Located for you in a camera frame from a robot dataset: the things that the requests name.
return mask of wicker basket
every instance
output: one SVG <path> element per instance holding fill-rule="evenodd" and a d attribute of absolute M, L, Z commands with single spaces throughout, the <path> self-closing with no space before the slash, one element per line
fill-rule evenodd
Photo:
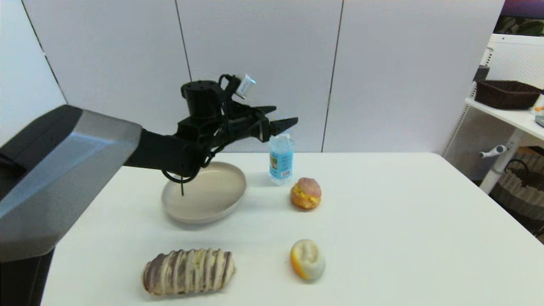
<path fill-rule="evenodd" d="M 475 100 L 499 109 L 528 109 L 541 91 L 518 81 L 480 81 L 477 84 Z"/>
<path fill-rule="evenodd" d="M 540 236 L 544 234 L 544 156 L 516 154 L 508 165 L 514 161 L 518 168 L 507 166 L 489 196 L 533 235 Z"/>

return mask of water bottle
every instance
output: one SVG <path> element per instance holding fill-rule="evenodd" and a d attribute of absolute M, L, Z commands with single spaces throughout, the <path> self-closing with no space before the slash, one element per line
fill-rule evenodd
<path fill-rule="evenodd" d="M 271 136 L 268 141 L 270 150 L 270 172 L 272 183 L 283 185 L 293 177 L 293 153 L 295 144 L 288 132 Z"/>

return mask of black cable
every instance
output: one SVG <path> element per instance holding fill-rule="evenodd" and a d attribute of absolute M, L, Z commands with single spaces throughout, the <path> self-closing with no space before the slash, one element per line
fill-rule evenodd
<path fill-rule="evenodd" d="M 222 144 L 220 145 L 219 147 L 217 147 L 217 149 L 211 151 L 209 154 L 208 154 L 208 157 L 207 159 L 204 161 L 204 163 L 202 164 L 202 167 L 203 168 L 206 168 L 209 166 L 209 163 L 212 161 L 212 159 L 215 157 L 215 155 L 221 151 L 223 151 L 223 149 L 228 146 L 229 144 L 231 144 L 232 142 L 229 142 L 229 143 L 225 143 L 225 144 Z"/>
<path fill-rule="evenodd" d="M 184 183 L 191 182 L 196 177 L 196 175 L 194 175 L 194 176 L 189 177 L 188 179 L 183 180 L 183 179 L 177 179 L 177 178 L 171 176 L 170 173 L 166 172 L 166 170 L 162 170 L 162 173 L 164 174 L 164 176 L 166 176 L 167 179 L 171 180 L 174 183 L 178 183 L 178 184 L 184 184 Z"/>
<path fill-rule="evenodd" d="M 230 77 L 230 76 L 229 76 L 229 75 L 221 75 L 221 76 L 219 77 L 219 81 L 217 82 L 217 83 L 219 83 L 219 87 L 221 87 L 221 81 L 223 81 L 223 78 L 224 78 L 224 77 L 227 77 L 227 79 L 228 79 L 228 77 Z"/>

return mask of bottle label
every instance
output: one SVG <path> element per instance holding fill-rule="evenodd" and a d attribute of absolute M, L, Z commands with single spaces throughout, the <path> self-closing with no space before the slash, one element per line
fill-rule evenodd
<path fill-rule="evenodd" d="M 293 175 L 293 151 L 284 154 L 270 152 L 270 174 L 278 180 Z"/>

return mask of striped bread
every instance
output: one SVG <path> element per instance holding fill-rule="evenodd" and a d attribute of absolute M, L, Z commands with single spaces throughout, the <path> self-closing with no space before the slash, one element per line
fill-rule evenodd
<path fill-rule="evenodd" d="M 171 251 L 145 265 L 142 283 L 155 296 L 217 291 L 236 271 L 231 252 L 221 249 Z"/>

